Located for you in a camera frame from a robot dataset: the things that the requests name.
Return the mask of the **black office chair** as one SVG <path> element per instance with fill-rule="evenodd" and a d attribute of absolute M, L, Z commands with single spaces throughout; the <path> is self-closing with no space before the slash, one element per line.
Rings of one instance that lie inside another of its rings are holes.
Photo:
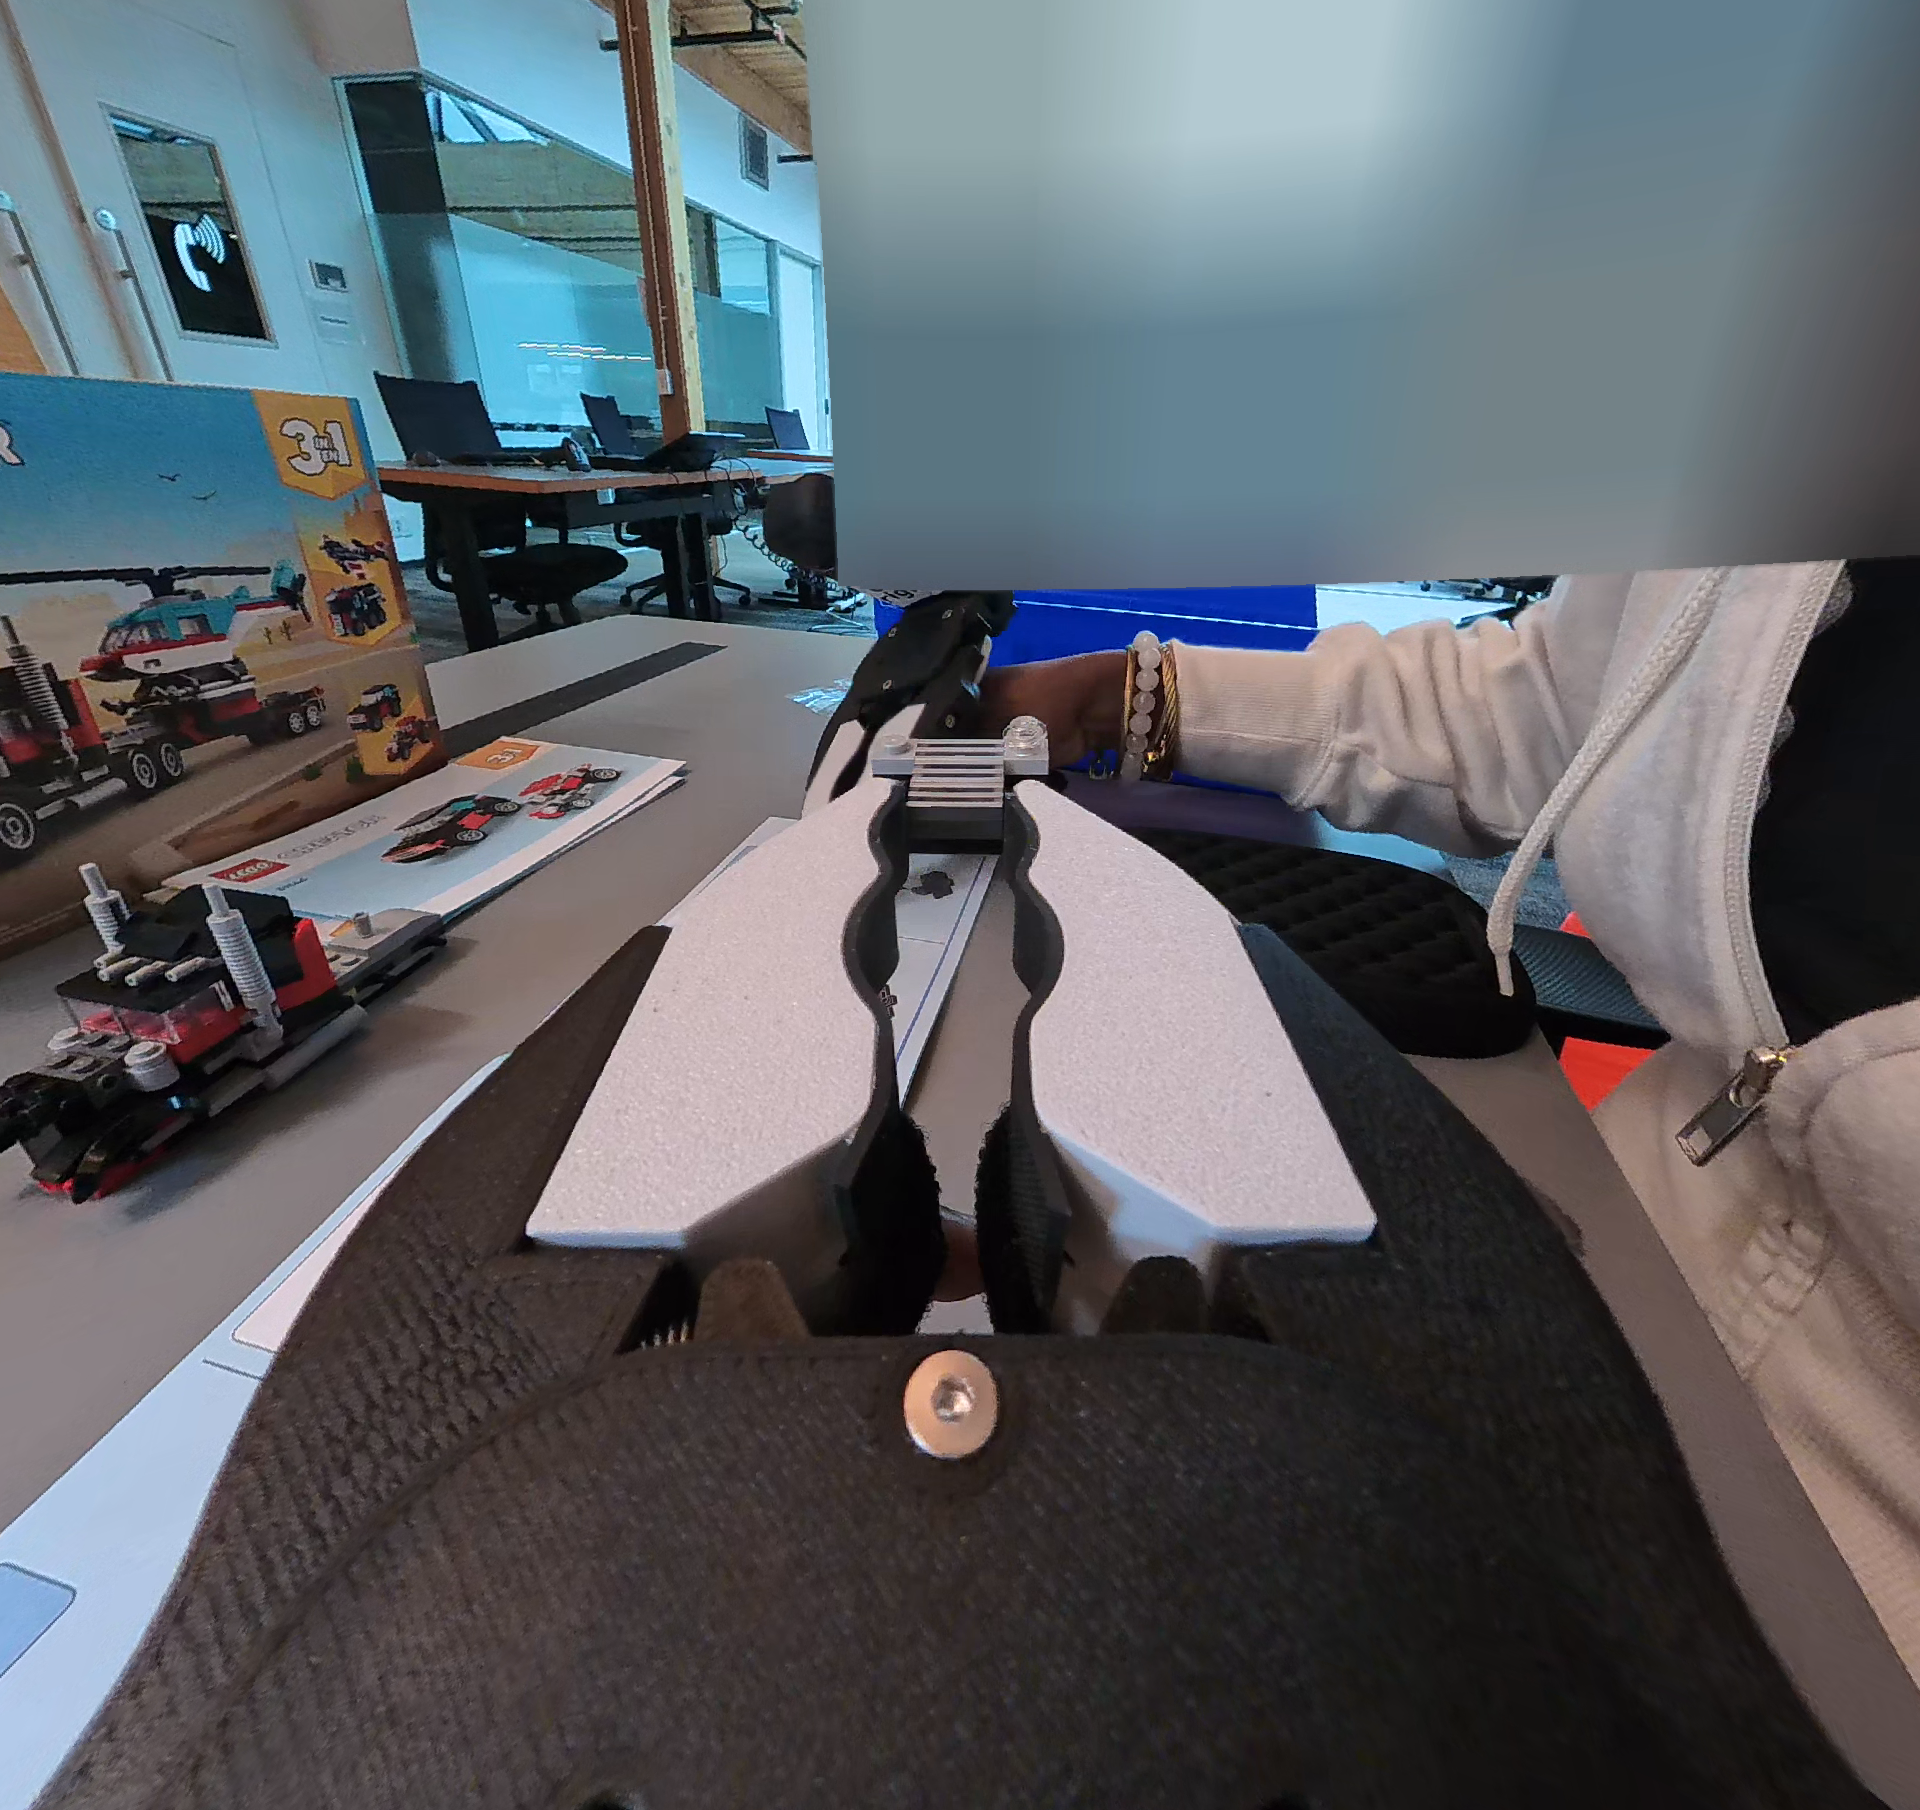
<path fill-rule="evenodd" d="M 526 541 L 513 551 L 485 553 L 482 571 L 490 599 L 534 618 L 521 632 L 539 636 L 559 624 L 583 621 L 576 599 L 590 587 L 621 579 L 628 560 L 621 551 L 596 541 Z"/>

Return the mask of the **wooden column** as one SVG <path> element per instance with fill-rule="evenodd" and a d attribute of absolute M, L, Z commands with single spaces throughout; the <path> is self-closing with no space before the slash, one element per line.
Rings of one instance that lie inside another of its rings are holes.
<path fill-rule="evenodd" d="M 707 428 L 668 0 L 611 0 L 668 439 Z"/>

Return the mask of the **lego truck model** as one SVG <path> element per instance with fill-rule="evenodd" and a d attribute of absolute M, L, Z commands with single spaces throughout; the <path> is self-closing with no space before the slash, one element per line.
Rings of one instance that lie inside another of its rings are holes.
<path fill-rule="evenodd" d="M 73 1202 L 123 1189 L 181 1132 L 272 1092 L 366 1025 L 366 1002 L 445 947 L 429 911 L 356 912 L 336 930 L 277 895 L 219 884 L 130 906 L 94 862 L 103 937 L 60 984 L 68 1025 L 2 1088 L 2 1147 Z"/>

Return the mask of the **black quilted case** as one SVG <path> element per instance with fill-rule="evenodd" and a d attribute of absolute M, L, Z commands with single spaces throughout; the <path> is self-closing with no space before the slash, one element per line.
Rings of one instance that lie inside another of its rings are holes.
<path fill-rule="evenodd" d="M 1486 915 L 1450 880 L 1329 848 L 1134 829 L 1245 925 L 1279 934 L 1403 1052 L 1483 1059 L 1536 1021 L 1524 969 L 1501 993 Z"/>

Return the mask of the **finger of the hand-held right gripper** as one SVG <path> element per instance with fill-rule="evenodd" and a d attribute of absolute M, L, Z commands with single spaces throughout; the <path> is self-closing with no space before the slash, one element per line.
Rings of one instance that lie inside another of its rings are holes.
<path fill-rule="evenodd" d="M 867 776 L 865 761 L 877 734 L 884 731 L 889 724 L 900 728 L 900 719 L 900 711 L 871 719 L 836 711 L 809 771 L 808 810 L 827 808 L 836 796 L 861 782 Z"/>

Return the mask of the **black shirt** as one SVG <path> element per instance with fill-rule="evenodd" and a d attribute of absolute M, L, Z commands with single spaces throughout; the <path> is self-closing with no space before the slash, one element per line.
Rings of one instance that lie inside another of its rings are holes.
<path fill-rule="evenodd" d="M 1750 857 L 1794 1045 L 1918 993 L 1918 560 L 1855 560 L 1845 579 L 1789 691 Z"/>

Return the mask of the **black lego plate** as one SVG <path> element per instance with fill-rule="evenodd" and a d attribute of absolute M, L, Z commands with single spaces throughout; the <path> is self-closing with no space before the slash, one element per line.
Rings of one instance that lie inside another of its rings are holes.
<path fill-rule="evenodd" d="M 906 848 L 910 855 L 997 857 L 1005 841 L 1005 796 L 997 808 L 914 808 L 906 798 Z"/>

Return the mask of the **open lego instruction booklet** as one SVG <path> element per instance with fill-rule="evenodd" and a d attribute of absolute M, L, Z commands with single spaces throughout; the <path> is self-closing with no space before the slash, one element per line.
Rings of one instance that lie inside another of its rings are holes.
<path fill-rule="evenodd" d="M 442 1101 L 2 1534 L 2 1803 L 33 1803 L 173 1582 L 254 1391 L 389 1179 L 493 1073 Z"/>

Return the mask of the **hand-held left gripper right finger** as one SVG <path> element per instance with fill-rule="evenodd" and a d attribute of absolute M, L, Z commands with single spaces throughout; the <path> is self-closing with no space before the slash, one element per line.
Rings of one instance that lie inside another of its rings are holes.
<path fill-rule="evenodd" d="M 1103 1317 L 1152 1257 L 1212 1286 L 1228 1250 L 1366 1242 L 1376 1210 L 1233 912 L 1050 785 L 1009 790 L 1005 821 L 1042 1317 Z"/>

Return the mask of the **closed lego instruction booklet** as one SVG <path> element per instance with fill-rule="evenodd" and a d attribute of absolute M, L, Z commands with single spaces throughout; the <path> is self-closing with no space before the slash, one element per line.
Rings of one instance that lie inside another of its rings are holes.
<path fill-rule="evenodd" d="M 685 776 L 679 759 L 505 735 L 323 823 L 181 872 L 277 895 L 307 918 L 414 908 L 460 918 Z"/>

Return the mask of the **blue plastic bin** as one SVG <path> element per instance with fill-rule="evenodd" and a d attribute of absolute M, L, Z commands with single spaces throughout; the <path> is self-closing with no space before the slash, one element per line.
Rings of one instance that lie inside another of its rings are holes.
<path fill-rule="evenodd" d="M 1203 599 L 1203 607 L 1197 612 L 1178 611 L 1176 595 L 1172 592 L 1147 593 L 1134 602 L 1102 602 L 1089 609 L 1063 609 L 1063 607 L 1042 607 L 1038 611 L 1040 637 L 1031 637 L 1025 629 L 1027 616 L 1020 615 L 1012 626 L 1012 663 L 1002 660 L 1002 636 L 992 639 L 987 672 L 992 667 L 1022 664 L 1031 660 L 1059 660 L 1065 657 L 1089 654 L 1089 652 L 1129 652 L 1129 681 L 1126 681 L 1126 728 L 1123 734 L 1123 746 L 1103 757 L 1108 761 L 1118 761 L 1123 749 L 1134 742 L 1129 726 L 1133 722 L 1133 667 L 1142 658 L 1158 660 L 1158 691 L 1156 691 L 1156 738 L 1144 742 L 1147 751 L 1147 768 L 1150 778 L 1176 778 L 1186 782 L 1203 782 L 1200 778 L 1188 778 L 1178 771 L 1178 735 L 1180 735 L 1180 693 L 1178 693 L 1178 667 L 1171 658 L 1171 649 L 1176 642 L 1194 644 L 1203 649 L 1230 649 L 1230 651 L 1264 651 L 1264 652 L 1298 652 L 1308 649 L 1317 636 L 1341 627 L 1341 626 L 1366 626 L 1378 633 L 1388 633 L 1399 627 L 1420 624 L 1420 621 L 1445 621 L 1453 627 L 1470 627 L 1480 621 L 1500 621 L 1497 616 L 1480 616 L 1470 624 L 1453 624 L 1444 616 L 1420 616 L 1413 621 L 1403 621 L 1381 629 L 1373 621 L 1349 621 L 1326 626 L 1320 632 L 1309 632 L 1304 626 L 1286 627 L 1275 626 L 1264 627 L 1262 624 L 1249 621 L 1245 616 L 1226 616 L 1226 602 Z M 842 704 L 847 713 L 860 713 L 860 672 L 853 675 L 853 697 Z"/>

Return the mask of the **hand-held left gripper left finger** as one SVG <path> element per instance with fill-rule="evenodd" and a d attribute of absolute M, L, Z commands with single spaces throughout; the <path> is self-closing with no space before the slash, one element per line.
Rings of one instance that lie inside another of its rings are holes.
<path fill-rule="evenodd" d="M 844 934 L 877 884 L 889 790 L 853 790 L 692 892 L 526 1221 L 554 1246 L 643 1246 L 698 1273 L 773 1261 L 818 1291 L 844 1249 L 831 1157 L 893 1061 Z"/>

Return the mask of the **person's right hand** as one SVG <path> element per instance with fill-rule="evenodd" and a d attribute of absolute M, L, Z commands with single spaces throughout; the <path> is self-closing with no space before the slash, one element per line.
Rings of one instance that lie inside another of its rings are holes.
<path fill-rule="evenodd" d="M 1017 716 L 1040 719 L 1052 767 L 1071 768 L 1123 746 L 1129 664 L 1130 654 L 1113 651 L 992 667 L 980 681 L 980 716 L 992 734 Z"/>

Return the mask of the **lego set cardboard box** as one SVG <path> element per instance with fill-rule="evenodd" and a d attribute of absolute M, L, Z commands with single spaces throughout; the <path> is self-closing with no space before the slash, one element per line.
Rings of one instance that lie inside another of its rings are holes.
<path fill-rule="evenodd" d="M 347 395 L 2 376 L 2 950 L 446 763 Z"/>

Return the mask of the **red object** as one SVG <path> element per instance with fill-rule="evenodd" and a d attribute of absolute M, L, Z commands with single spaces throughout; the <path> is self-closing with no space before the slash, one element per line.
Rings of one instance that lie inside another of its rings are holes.
<path fill-rule="evenodd" d="M 1560 924 L 1560 930 L 1591 937 L 1576 911 L 1567 915 L 1567 920 Z M 1571 1039 L 1562 1050 L 1558 1050 L 1558 1056 L 1576 1098 L 1586 1108 L 1596 1110 L 1598 1104 L 1606 1101 L 1654 1052 L 1656 1050 L 1633 1050 L 1599 1045 L 1594 1040 Z"/>

